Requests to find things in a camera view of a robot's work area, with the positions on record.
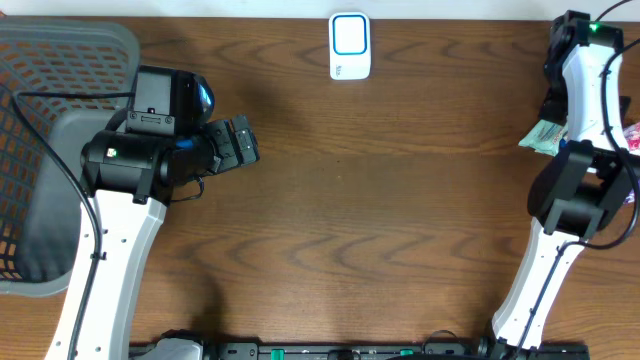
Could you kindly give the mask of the teal wipes packet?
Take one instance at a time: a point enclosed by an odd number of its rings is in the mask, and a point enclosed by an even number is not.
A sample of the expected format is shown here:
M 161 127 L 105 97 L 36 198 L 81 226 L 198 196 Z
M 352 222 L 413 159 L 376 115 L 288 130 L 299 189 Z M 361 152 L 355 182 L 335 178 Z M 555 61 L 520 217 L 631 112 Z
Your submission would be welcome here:
M 560 145 L 566 141 L 568 127 L 547 120 L 539 120 L 529 133 L 519 141 L 520 147 L 533 149 L 536 153 L 555 156 Z

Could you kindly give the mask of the red purple snack packet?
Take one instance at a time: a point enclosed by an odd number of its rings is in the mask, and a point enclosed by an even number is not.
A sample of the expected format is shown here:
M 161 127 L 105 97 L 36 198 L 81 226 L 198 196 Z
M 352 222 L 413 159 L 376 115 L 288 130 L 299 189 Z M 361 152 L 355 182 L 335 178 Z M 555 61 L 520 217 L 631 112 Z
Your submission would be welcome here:
M 638 123 L 626 127 L 623 131 L 632 155 L 640 155 L 640 125 Z

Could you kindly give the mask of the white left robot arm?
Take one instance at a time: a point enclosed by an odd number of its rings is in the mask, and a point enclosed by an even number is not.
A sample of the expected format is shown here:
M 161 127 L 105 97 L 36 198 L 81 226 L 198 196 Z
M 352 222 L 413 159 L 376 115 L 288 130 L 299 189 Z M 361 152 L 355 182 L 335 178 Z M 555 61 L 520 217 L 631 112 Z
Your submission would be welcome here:
M 258 159 L 244 115 L 181 136 L 98 132 L 82 150 L 88 203 L 47 358 L 127 358 L 144 267 L 174 189 Z

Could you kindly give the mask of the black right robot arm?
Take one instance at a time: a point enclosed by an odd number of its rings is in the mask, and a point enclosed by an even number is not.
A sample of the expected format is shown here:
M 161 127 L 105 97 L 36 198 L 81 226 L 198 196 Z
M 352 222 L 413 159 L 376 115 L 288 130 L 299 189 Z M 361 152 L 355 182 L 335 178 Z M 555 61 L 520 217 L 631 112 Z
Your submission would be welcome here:
M 630 50 L 621 28 L 569 10 L 550 28 L 543 119 L 562 121 L 567 141 L 534 180 L 525 255 L 481 339 L 483 359 L 585 359 L 584 345 L 545 346 L 543 328 L 573 262 L 629 196 L 639 195 L 639 158 L 622 128 L 619 70 Z

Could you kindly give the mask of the grey plastic basket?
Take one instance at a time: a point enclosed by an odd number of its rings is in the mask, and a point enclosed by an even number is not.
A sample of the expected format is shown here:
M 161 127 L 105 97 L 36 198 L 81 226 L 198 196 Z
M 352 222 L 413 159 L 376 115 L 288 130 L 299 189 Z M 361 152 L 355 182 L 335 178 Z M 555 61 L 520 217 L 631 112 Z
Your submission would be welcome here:
M 1 21 L 1 292 L 46 297 L 68 283 L 81 203 L 46 150 L 74 177 L 80 153 L 129 105 L 140 47 L 108 22 Z

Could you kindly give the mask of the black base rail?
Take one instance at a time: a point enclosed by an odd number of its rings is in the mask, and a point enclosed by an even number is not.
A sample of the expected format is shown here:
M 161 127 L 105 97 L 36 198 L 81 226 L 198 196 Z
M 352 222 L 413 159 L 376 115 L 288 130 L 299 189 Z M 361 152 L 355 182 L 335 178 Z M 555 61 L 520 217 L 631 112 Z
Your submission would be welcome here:
M 576 359 L 588 360 L 584 345 L 550 345 L 535 351 L 515 352 L 508 346 L 482 346 L 478 352 L 459 342 L 425 344 L 258 344 L 249 342 L 207 344 L 166 338 L 155 344 L 129 349 L 130 359 L 203 360 L 384 360 L 384 359 Z

